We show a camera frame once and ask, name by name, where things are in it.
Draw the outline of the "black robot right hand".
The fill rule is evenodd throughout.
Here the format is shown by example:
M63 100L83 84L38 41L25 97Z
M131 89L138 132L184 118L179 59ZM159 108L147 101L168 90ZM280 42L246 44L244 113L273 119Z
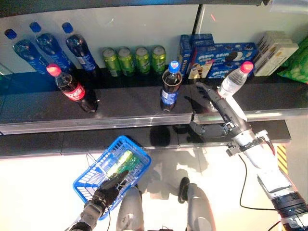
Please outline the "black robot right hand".
M224 124L199 125L194 121L191 121L189 125L193 132L203 138L218 138L225 137L228 134L235 137L236 135L251 129L250 124L246 120L240 118L229 103L219 96L216 90L201 82L197 82L196 87L200 94L212 102L213 106L221 115Z

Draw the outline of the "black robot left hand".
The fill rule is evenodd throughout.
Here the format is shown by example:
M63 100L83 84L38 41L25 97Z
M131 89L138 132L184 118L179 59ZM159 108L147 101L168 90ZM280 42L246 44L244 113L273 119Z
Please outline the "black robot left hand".
M119 174L116 174L110 180L104 181L95 191L91 202L100 206L102 209L110 206L117 198L120 191L118 187L122 188L121 182L125 179L128 173L129 171L125 170Z

